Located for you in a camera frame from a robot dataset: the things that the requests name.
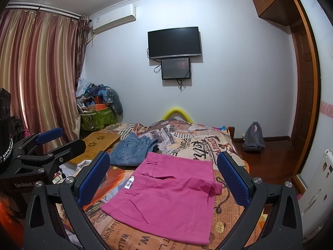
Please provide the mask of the white air conditioner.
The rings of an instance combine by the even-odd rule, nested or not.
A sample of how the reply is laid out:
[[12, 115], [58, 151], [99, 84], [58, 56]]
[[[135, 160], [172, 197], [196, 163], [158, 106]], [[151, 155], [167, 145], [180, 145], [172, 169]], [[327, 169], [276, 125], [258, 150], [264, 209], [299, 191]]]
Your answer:
[[118, 26], [136, 21], [136, 7], [128, 4], [113, 10], [106, 10], [92, 16], [92, 33], [100, 34]]

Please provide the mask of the pink shorts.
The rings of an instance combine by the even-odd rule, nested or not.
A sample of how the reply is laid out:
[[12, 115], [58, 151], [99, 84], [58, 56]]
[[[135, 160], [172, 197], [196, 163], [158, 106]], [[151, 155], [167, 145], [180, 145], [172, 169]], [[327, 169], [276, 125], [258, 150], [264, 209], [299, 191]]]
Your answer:
[[215, 199], [221, 192], [211, 161], [150, 152], [101, 209], [142, 232], [207, 245]]

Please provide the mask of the folded blue jeans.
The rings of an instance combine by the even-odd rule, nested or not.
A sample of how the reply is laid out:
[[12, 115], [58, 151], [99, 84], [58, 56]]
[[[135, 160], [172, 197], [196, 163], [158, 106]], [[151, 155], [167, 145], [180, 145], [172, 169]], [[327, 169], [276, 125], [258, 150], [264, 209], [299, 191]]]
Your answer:
[[158, 139], [147, 136], [138, 137], [134, 132], [122, 140], [111, 152], [110, 165], [139, 166], [149, 152], [158, 150]]

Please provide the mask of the pile of clothes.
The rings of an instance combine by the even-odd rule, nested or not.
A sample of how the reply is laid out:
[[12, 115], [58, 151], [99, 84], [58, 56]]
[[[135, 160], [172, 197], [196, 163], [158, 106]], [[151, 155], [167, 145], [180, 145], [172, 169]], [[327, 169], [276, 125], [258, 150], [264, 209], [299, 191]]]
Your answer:
[[114, 89], [103, 84], [96, 85], [85, 79], [79, 79], [76, 91], [76, 103], [78, 108], [83, 109], [83, 107], [97, 104], [95, 98], [98, 98], [99, 104], [112, 107], [118, 115], [123, 114], [120, 97]]

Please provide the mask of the grey backpack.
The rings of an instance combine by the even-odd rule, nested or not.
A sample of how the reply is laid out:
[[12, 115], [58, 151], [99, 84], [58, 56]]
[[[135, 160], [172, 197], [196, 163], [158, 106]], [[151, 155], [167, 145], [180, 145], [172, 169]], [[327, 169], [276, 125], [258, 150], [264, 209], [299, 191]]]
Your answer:
[[262, 128], [258, 122], [253, 122], [244, 135], [242, 149], [245, 152], [258, 153], [264, 148], [265, 141], [262, 135]]

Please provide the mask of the wooden overhead cabinet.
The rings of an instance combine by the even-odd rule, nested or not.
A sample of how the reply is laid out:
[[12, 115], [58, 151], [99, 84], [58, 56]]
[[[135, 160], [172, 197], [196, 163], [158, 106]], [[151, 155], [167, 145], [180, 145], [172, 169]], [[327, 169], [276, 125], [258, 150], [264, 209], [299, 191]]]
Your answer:
[[294, 0], [252, 0], [258, 17], [289, 26], [301, 19]]

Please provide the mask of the small black wall monitor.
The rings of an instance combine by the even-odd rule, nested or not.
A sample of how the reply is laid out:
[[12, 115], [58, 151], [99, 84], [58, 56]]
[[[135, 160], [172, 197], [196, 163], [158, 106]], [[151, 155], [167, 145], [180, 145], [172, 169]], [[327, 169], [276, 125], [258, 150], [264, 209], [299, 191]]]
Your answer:
[[162, 59], [161, 67], [163, 80], [191, 79], [191, 63], [188, 57]]

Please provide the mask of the brown wooden door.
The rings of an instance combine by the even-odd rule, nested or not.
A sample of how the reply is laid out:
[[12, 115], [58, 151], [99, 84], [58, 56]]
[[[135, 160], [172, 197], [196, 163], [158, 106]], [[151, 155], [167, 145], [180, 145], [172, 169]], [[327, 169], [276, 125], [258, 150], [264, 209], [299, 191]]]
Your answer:
[[307, 13], [300, 0], [293, 0], [300, 20], [290, 29], [295, 46], [297, 64], [297, 105], [291, 141], [301, 149], [292, 179], [304, 191], [305, 182], [300, 177], [310, 152], [316, 132], [320, 101], [320, 70], [318, 51]]

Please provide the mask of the black wall television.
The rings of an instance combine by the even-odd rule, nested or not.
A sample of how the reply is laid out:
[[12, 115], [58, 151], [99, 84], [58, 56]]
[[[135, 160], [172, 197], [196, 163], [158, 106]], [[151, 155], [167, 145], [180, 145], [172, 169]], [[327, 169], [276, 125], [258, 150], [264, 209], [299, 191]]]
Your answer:
[[197, 26], [154, 30], [147, 35], [150, 59], [202, 55]]

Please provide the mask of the wooden lap desk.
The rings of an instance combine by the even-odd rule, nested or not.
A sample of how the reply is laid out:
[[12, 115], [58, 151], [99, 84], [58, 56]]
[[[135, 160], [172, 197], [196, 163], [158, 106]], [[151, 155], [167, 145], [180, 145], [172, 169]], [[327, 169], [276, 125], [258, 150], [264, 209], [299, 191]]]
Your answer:
[[96, 131], [83, 140], [86, 144], [85, 152], [70, 160], [71, 164], [77, 165], [83, 160], [93, 160], [100, 151], [108, 152], [117, 142], [120, 141], [120, 135]]

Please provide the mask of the yellow foam tube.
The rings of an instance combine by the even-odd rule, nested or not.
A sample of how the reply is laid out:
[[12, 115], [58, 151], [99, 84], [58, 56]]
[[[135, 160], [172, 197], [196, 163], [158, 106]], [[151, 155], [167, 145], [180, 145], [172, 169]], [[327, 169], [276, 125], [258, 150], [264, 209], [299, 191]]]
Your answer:
[[186, 122], [193, 124], [192, 118], [188, 115], [188, 113], [179, 107], [173, 107], [169, 109], [162, 117], [162, 120], [168, 120], [173, 117], [179, 116], [184, 119]]

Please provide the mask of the striped pink curtain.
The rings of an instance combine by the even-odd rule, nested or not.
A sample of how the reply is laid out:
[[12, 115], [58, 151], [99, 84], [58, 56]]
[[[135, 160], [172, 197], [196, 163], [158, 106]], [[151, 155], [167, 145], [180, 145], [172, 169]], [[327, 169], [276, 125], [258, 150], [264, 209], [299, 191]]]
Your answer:
[[11, 113], [30, 133], [60, 127], [50, 151], [79, 137], [76, 103], [90, 32], [86, 16], [6, 9], [1, 14], [1, 87], [11, 94]]

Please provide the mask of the printed bed blanket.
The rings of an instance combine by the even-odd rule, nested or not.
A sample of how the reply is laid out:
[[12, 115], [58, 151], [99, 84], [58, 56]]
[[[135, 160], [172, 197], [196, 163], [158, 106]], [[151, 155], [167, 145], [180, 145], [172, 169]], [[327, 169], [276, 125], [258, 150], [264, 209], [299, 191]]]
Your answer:
[[76, 176], [102, 142], [120, 136], [106, 179], [83, 207], [111, 249], [216, 249], [243, 212], [217, 169], [226, 152], [239, 166], [227, 127], [162, 120], [145, 127], [115, 124], [86, 139]]

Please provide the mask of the white appliance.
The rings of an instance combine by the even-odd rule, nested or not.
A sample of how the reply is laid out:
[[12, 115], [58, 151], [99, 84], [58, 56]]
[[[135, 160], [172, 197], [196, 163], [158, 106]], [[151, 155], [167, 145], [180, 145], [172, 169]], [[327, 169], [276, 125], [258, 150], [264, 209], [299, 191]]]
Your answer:
[[310, 186], [299, 199], [303, 240], [313, 238], [332, 212], [332, 150], [326, 150]]

